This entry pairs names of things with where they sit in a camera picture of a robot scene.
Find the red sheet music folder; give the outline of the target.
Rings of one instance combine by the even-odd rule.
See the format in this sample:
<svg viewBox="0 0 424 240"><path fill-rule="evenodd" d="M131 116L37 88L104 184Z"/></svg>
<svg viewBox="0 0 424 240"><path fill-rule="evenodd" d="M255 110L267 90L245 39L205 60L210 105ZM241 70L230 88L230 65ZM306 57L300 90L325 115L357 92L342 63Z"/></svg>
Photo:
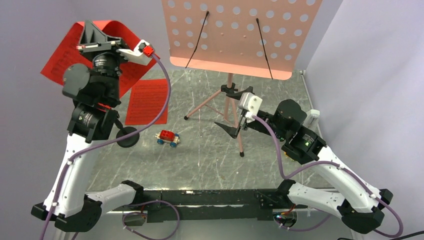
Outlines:
<svg viewBox="0 0 424 240"><path fill-rule="evenodd" d="M141 40L117 20L93 23L107 35L123 39L130 50ZM62 85L62 94L72 99L75 106L115 108L121 104L120 98L156 64L158 56L154 53L148 65L128 62L121 55L87 60L76 49L83 27L84 22L77 22L70 28L40 73Z"/></svg>

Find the pink tripod music stand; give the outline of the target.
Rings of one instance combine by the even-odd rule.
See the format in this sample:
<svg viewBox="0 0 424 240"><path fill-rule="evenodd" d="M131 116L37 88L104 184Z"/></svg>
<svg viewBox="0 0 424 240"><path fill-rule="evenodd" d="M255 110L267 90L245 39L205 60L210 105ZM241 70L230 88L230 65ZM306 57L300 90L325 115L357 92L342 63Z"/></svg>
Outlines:
<svg viewBox="0 0 424 240"><path fill-rule="evenodd" d="M288 80L320 0L164 0L170 62L177 67Z"/></svg>

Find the red sheet music page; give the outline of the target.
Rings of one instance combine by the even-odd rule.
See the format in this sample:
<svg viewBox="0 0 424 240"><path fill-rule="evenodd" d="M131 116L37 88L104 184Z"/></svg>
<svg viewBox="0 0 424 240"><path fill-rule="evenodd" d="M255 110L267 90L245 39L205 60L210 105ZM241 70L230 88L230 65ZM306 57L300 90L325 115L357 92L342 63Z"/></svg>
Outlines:
<svg viewBox="0 0 424 240"><path fill-rule="evenodd" d="M132 88L125 124L149 124L161 111L168 95L168 82L162 79L139 80Z"/></svg>

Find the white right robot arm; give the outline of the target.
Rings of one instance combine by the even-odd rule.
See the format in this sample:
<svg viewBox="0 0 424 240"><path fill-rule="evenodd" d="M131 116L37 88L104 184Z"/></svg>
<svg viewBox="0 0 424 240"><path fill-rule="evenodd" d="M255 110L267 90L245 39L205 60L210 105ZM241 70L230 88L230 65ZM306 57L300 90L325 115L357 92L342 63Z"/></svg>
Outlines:
<svg viewBox="0 0 424 240"><path fill-rule="evenodd" d="M281 101L270 114L260 109L262 99L251 87L231 93L241 109L237 127L222 124L232 138L241 130L252 129L272 137L277 158L282 155L300 164L300 170L313 170L330 183L336 192L307 187L283 175L282 182L270 197L283 208L308 206L341 219L351 230L360 234L375 231L385 217L383 209L390 204L393 194L378 189L354 173L344 164L313 130L305 126L308 118L300 105L292 100Z"/></svg>

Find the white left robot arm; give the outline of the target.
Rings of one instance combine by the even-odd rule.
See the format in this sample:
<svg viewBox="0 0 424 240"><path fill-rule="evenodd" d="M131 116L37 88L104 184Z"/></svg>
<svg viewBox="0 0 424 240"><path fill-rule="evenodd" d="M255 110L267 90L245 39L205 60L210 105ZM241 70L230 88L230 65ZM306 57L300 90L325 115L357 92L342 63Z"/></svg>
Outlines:
<svg viewBox="0 0 424 240"><path fill-rule="evenodd" d="M105 213L121 206L139 209L143 187L130 180L108 190L87 193L101 147L134 146L140 133L124 127L116 107L121 97L155 64L139 39L117 20L75 23L42 70L62 84L73 101L66 148L52 189L31 214L64 232L88 232Z"/></svg>

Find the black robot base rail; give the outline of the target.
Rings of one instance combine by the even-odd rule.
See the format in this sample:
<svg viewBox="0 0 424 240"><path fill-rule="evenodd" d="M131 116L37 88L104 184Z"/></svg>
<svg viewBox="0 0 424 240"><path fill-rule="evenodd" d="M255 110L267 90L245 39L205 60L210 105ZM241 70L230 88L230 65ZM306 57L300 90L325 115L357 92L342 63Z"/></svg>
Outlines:
<svg viewBox="0 0 424 240"><path fill-rule="evenodd" d="M119 211L147 213L148 223L180 220L256 219L272 221L275 214L290 210L294 204L275 188L225 190L145 190L138 204L118 207Z"/></svg>

